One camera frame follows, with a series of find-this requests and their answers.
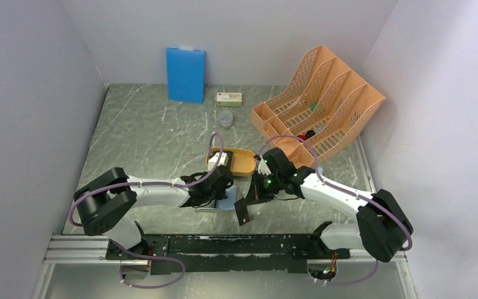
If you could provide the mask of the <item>grey card holder wallet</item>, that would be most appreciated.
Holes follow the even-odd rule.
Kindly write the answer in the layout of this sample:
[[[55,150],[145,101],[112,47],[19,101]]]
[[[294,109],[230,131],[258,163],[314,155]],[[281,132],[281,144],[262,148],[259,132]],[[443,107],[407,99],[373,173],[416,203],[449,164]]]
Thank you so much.
[[[225,198],[212,202],[211,204],[198,207],[195,210],[197,212],[220,212],[220,211],[232,211],[235,209],[235,203],[237,201],[237,187],[231,186],[226,189]]]

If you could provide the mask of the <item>yellow oval tray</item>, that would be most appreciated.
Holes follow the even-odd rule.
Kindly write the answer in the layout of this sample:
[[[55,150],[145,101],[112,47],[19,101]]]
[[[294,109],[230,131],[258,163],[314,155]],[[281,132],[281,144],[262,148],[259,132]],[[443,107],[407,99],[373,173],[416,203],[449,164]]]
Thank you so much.
[[[248,149],[224,147],[215,173],[228,178],[232,176],[249,177],[255,169],[256,159],[254,152]]]

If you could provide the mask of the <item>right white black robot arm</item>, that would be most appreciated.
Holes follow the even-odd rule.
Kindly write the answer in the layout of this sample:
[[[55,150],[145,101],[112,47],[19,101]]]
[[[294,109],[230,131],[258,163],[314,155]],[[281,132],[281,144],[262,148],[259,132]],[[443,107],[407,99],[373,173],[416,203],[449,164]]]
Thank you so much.
[[[315,168],[296,166],[279,148],[267,151],[259,162],[244,198],[246,204],[269,202],[283,192],[291,201],[325,204],[354,221],[319,228],[319,236],[311,241],[316,257],[325,258],[338,249],[362,249],[380,262],[389,262],[411,247],[413,226],[391,192],[368,192],[337,183]]]

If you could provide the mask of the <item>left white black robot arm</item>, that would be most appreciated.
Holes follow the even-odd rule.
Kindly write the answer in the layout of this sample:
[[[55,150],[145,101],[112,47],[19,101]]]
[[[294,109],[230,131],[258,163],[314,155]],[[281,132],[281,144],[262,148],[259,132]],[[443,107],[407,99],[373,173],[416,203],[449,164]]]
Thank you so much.
[[[80,188],[73,195],[69,212],[77,212],[86,235],[104,235],[122,246],[132,259],[149,250],[143,228],[126,217],[136,207],[205,207],[225,199],[233,185],[228,167],[230,155],[224,151],[210,156],[209,170],[181,176],[170,181],[129,176],[123,168],[112,168]]]

